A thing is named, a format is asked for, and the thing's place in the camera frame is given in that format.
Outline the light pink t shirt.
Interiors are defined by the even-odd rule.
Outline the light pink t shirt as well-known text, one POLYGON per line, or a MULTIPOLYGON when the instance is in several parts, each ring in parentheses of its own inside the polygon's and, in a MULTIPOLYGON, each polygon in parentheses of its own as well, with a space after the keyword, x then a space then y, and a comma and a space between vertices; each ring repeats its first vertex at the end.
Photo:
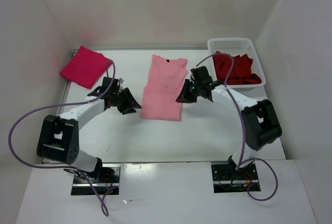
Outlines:
POLYGON ((180 121, 182 104, 176 101, 188 73, 187 59, 170 60, 152 55, 140 118, 180 121))

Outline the magenta t shirt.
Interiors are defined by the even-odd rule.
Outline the magenta t shirt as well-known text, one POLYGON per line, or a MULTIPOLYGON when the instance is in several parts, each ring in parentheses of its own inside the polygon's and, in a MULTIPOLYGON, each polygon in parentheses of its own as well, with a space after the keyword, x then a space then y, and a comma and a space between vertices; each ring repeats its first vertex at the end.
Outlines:
POLYGON ((59 73, 66 80, 91 89, 112 64, 112 61, 101 53, 80 46, 59 73))

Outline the dark red t shirt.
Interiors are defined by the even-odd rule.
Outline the dark red t shirt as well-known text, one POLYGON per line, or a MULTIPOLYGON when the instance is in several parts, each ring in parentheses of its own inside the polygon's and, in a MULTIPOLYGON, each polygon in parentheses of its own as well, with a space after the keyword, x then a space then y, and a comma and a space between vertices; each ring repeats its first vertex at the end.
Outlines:
MULTIPOLYGON (((231 58, 227 55, 212 57, 217 80, 225 81, 231 67, 231 58)), ((247 54, 233 57, 234 65, 228 77, 228 85, 255 85, 261 83, 261 78, 252 72, 253 59, 247 54)))

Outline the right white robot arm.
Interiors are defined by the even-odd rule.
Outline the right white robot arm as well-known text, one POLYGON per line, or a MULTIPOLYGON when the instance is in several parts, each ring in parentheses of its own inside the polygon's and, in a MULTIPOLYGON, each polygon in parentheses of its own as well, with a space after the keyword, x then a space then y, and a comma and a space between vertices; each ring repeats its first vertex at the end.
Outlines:
POLYGON ((201 84, 186 79, 176 101, 195 103, 198 97, 221 104, 238 113, 242 131, 240 148, 228 159, 227 171, 231 178, 239 179, 246 167, 256 158, 263 146, 273 143, 282 135, 282 128, 270 100, 258 101, 247 97, 221 81, 201 84))

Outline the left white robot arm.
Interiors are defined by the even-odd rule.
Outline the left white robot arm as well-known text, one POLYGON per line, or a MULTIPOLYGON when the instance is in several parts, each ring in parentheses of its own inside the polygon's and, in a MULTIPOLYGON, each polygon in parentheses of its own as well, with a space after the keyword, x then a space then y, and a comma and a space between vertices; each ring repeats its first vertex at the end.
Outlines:
POLYGON ((110 89, 98 98, 105 90, 105 87, 99 86, 87 95, 86 104, 78 105, 58 116, 46 116, 41 127, 37 155, 75 167, 94 183, 110 175, 110 170, 103 167, 100 158, 80 150, 79 131, 94 117, 111 107, 116 107, 123 115, 135 113, 142 107, 128 88, 110 89))

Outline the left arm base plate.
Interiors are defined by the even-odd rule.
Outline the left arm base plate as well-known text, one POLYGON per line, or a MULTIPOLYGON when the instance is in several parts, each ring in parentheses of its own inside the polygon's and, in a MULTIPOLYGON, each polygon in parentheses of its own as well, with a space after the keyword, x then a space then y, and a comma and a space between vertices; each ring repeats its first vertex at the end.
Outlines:
MULTIPOLYGON (((99 196, 104 194, 107 195, 118 195, 119 194, 119 182, 120 182, 120 164, 106 164, 104 166, 106 174, 104 174, 98 180, 91 180, 91 183, 99 196)), ((82 195, 94 195, 94 191, 91 189, 88 182, 76 172, 74 174, 71 195, 82 196, 82 195)))

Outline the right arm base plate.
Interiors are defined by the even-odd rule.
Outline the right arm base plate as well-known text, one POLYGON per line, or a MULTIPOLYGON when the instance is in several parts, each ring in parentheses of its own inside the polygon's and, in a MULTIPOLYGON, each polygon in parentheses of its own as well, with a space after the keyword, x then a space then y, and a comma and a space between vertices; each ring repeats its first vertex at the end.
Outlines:
POLYGON ((255 164, 247 169, 232 173, 227 162, 211 163, 214 193, 258 192, 261 191, 255 164))

